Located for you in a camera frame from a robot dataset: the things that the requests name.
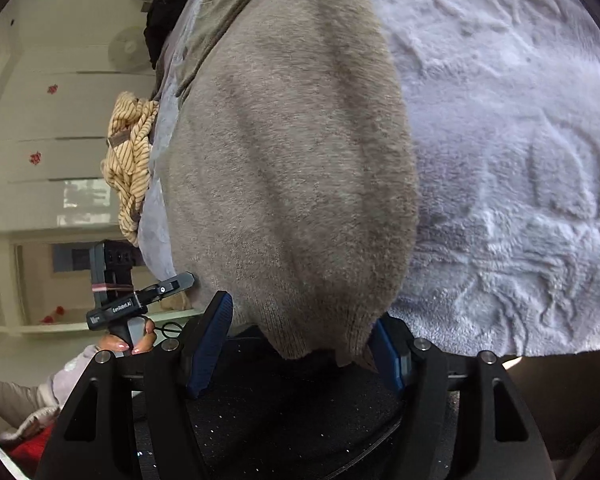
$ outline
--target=hand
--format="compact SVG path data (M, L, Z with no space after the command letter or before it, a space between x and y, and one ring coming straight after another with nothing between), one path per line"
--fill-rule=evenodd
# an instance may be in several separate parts
M131 351L132 354L148 352L154 347L157 335L155 335L154 322L150 319L147 319L146 323L144 324L144 332L145 334L142 339L138 341L138 344L136 344L134 349ZM98 342L98 348L100 348L100 350L111 350L112 352L124 352L125 350L129 350L129 345L117 336L105 334L100 338L100 341Z

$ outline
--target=pink sleeve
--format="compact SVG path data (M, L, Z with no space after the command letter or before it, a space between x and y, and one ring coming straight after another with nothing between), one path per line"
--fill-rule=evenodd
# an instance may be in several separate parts
M82 372L97 352L95 345L87 346L80 355L71 359L62 370L50 377L41 388L51 393L59 406L64 406Z

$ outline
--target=blue gripper pad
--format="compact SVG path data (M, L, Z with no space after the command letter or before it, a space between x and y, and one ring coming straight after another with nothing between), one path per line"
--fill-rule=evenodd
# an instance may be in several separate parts
M396 348L396 342L390 335L390 327L385 325L385 323L391 323L392 321L394 320L389 318L387 314L378 319L371 332L368 344L384 386L399 396L404 390L400 364L401 356L398 348Z
M208 386L233 316L234 302L231 295L218 290L184 348L183 359L189 369L189 380L186 383L189 397L197 398Z

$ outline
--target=red flower decoration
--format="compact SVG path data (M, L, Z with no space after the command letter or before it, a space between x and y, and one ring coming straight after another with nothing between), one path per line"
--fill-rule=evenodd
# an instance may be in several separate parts
M29 155L29 162L31 164L33 164L34 166L37 166L38 164L40 164L40 158L42 158L42 153L40 153L40 152L31 153L31 155Z

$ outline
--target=brown sweater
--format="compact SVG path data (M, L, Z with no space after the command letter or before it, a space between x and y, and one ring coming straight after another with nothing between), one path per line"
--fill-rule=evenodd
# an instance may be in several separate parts
M417 225L394 67L368 0L208 0L157 161L176 270L289 358L362 353Z

